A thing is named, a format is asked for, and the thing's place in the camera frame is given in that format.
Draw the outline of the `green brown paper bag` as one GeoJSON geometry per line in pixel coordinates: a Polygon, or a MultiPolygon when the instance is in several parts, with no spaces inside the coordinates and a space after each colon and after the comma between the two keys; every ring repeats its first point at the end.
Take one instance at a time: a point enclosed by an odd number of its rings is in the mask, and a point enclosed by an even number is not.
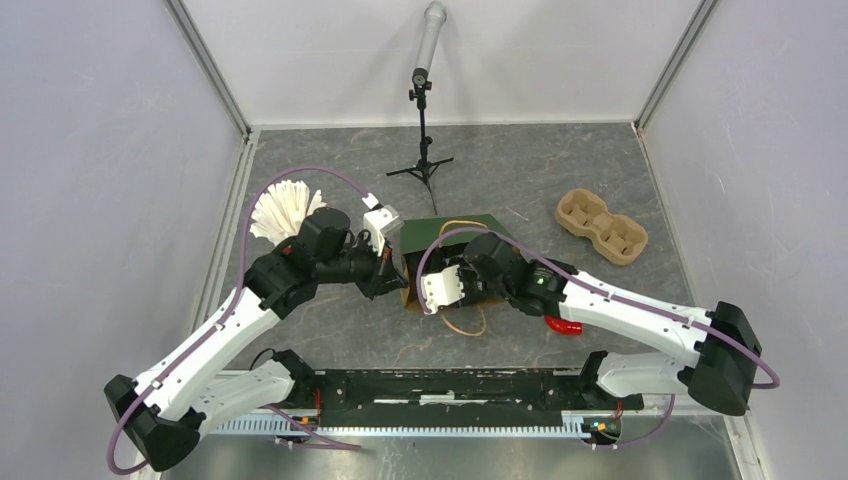
{"type": "MultiPolygon", "coordinates": [[[[463,253],[467,244],[477,234],[474,232],[461,233],[459,231],[461,228],[481,228],[504,235],[509,234],[501,222],[491,214],[432,217],[408,220],[403,224],[400,229],[400,254],[403,263],[403,273],[409,281],[409,286],[407,289],[401,290],[400,301],[405,309],[416,313],[422,311],[415,276],[422,257],[428,248],[432,248],[433,251],[425,261],[422,277],[426,274],[440,272],[453,265],[469,267],[463,259],[463,253]]],[[[480,337],[487,331],[488,327],[484,308],[497,304],[500,301],[499,298],[492,296],[490,301],[482,305],[471,306],[471,308],[479,312],[481,319],[480,327],[476,331],[464,330],[452,323],[447,317],[447,311],[462,309],[457,307],[457,302],[453,305],[442,307],[437,314],[445,326],[453,332],[466,337],[480,337]]]]}

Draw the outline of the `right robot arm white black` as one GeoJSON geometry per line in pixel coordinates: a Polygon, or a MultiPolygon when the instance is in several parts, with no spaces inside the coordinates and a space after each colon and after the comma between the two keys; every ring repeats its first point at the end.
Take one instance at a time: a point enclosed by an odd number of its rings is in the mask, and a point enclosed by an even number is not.
{"type": "Polygon", "coordinates": [[[462,258],[484,292],[528,316],[599,327],[650,347],[639,354],[592,353],[577,382],[585,405],[685,394],[724,415],[748,410],[764,364],[759,339],[740,307],[724,301],[712,309],[682,306],[618,289],[563,262],[527,260],[494,233],[474,238],[462,258]]]}

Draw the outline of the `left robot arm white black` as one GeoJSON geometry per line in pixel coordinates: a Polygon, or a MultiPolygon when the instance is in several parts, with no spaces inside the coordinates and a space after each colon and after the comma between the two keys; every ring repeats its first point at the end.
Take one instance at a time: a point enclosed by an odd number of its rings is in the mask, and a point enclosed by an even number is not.
{"type": "Polygon", "coordinates": [[[392,207],[379,206],[364,214],[364,229],[354,234],[344,212],[315,210],[297,234],[257,258],[225,304],[173,352],[134,378],[110,380],[107,402],[145,465],[166,471],[232,419],[266,405],[297,408],[313,400],[314,370],[291,350],[227,381],[215,378],[323,284],[354,284],[369,299],[406,287],[386,239],[400,223],[392,207]]]}

